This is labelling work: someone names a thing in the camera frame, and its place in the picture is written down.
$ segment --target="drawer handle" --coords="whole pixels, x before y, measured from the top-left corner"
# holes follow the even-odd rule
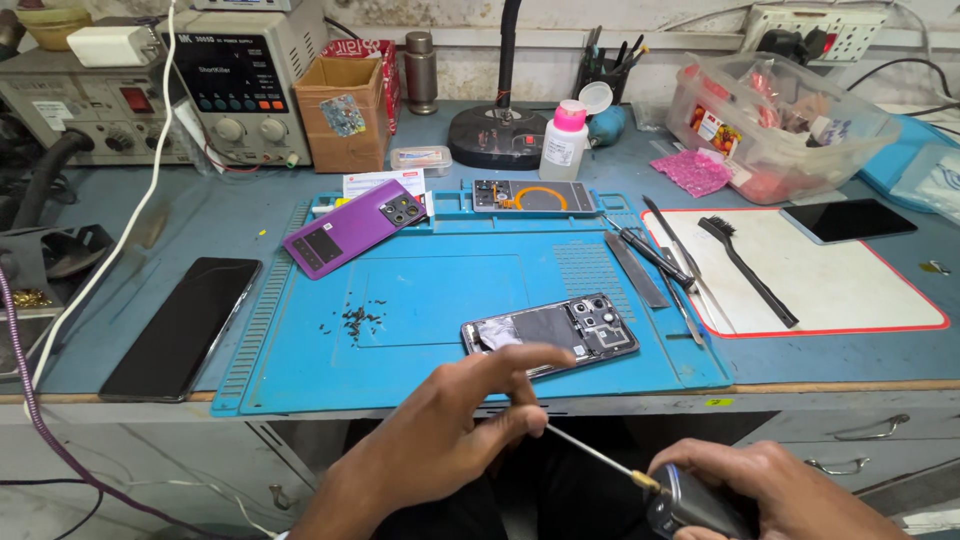
[[[287,497],[286,493],[283,493],[283,486],[278,483],[270,484],[270,492],[274,494],[274,506],[283,510],[284,512],[293,507],[297,503],[296,499],[291,499]]]
[[[876,435],[866,435],[863,437],[842,437],[840,435],[837,435],[836,433],[831,433],[831,435],[833,435],[833,438],[838,441],[874,441],[877,439],[885,439],[893,435],[894,431],[897,430],[897,426],[899,426],[900,424],[906,424],[909,421],[910,421],[909,414],[898,414],[897,416],[893,416],[886,419],[885,422],[890,424],[890,428],[884,433],[878,433]],[[852,430],[837,431],[837,433],[843,433],[845,431],[852,431]]]
[[[859,457],[858,459],[855,459],[854,461],[852,461],[852,463],[856,464],[856,469],[853,471],[831,471],[830,469],[827,469],[823,465],[821,465],[820,462],[817,461],[816,459],[808,459],[807,461],[804,461],[804,463],[806,463],[810,467],[820,469],[820,472],[828,474],[832,477],[844,477],[847,475],[859,475],[860,471],[863,470],[863,466],[868,461],[870,461],[869,457]]]

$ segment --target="white charger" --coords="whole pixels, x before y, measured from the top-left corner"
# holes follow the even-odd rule
[[[156,41],[145,26],[87,26],[66,37],[84,67],[135,67],[147,65],[156,52]]]

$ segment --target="cardboard box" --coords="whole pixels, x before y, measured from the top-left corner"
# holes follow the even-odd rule
[[[317,57],[294,91],[314,170],[383,170],[391,132],[381,59]]]
[[[396,121],[400,118],[400,79],[396,71],[396,43],[392,39],[333,39],[320,53],[322,57],[371,58],[383,57],[383,90],[387,93],[387,118],[390,133],[396,135]]]

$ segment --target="red border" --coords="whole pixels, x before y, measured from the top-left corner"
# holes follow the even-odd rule
[[[662,213],[667,213],[667,212],[683,212],[683,211],[731,211],[731,210],[737,210],[737,211],[740,211],[740,210],[758,210],[758,211],[767,210],[767,211],[770,211],[770,210],[780,210],[780,209],[779,209],[779,208],[775,208],[775,209],[770,209],[770,208],[763,208],[763,209],[759,209],[759,208],[751,208],[751,209],[667,209],[667,210],[661,210],[660,212],[662,212]],[[644,210],[643,212],[640,213],[640,221],[643,223],[644,228],[646,228],[646,222],[644,221],[644,217],[645,217],[648,213],[650,213],[650,210],[649,210],[649,209]],[[647,232],[649,232],[649,233],[650,233],[650,237],[653,238],[655,242],[657,242],[657,245],[662,247],[662,244],[660,244],[660,242],[657,240],[657,237],[654,235],[653,231],[650,231],[650,229],[647,228]],[[861,244],[863,244],[863,246],[864,246],[865,248],[867,248],[867,250],[869,250],[870,253],[874,254],[874,257],[880,259],[880,262],[882,262],[883,264],[885,264],[885,265],[887,266],[887,268],[889,268],[891,271],[893,271],[893,273],[896,274],[897,277],[899,277],[901,280],[903,280],[903,282],[905,282],[906,284],[910,285],[910,288],[912,288],[912,289],[914,290],[914,292],[916,292],[917,294],[919,294],[921,298],[923,298],[924,300],[926,300],[926,302],[927,302],[928,304],[930,304],[931,306],[933,306],[933,308],[936,309],[937,312],[940,313],[940,315],[944,318],[944,322],[941,323],[941,324],[939,324],[939,325],[931,325],[931,326],[873,327],[873,328],[857,328],[857,329],[807,330],[807,331],[768,331],[768,332],[762,332],[762,331],[760,331],[760,332],[753,332],[753,333],[720,333],[720,332],[718,332],[717,330],[712,329],[712,328],[705,322],[704,317],[703,317],[703,315],[700,314],[700,311],[697,309],[697,305],[696,305],[696,304],[694,304],[693,302],[690,302],[690,305],[693,306],[693,310],[696,311],[697,317],[700,318],[700,321],[703,323],[704,328],[707,329],[708,332],[712,333],[713,335],[715,335],[715,336],[717,336],[717,337],[723,337],[723,338],[727,338],[727,339],[736,339],[736,338],[744,338],[744,337],[788,337],[788,336],[791,336],[791,335],[831,335],[831,334],[838,334],[838,333],[879,333],[879,332],[886,332],[886,331],[943,330],[943,329],[948,328],[948,327],[950,326],[950,319],[949,319],[949,317],[947,317],[947,314],[944,313],[944,311],[943,311],[942,309],[940,309],[939,307],[937,307],[936,304],[930,302],[930,299],[929,299],[929,298],[926,298],[926,295],[923,294],[923,292],[921,292],[920,289],[918,289],[916,286],[914,286],[913,283],[911,283],[910,281],[908,281],[907,278],[905,278],[905,277],[903,276],[903,274],[901,274],[900,272],[898,272],[897,269],[894,268],[889,262],[887,262],[885,258],[883,258],[883,257],[881,257],[880,255],[878,255],[877,252],[874,251],[870,246],[868,246],[866,242],[864,242],[863,240],[858,240],[858,241],[859,241]]]

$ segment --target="pink bubble wrap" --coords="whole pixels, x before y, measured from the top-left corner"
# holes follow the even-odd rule
[[[720,189],[731,176],[730,169],[692,150],[650,161],[650,165],[695,199]]]

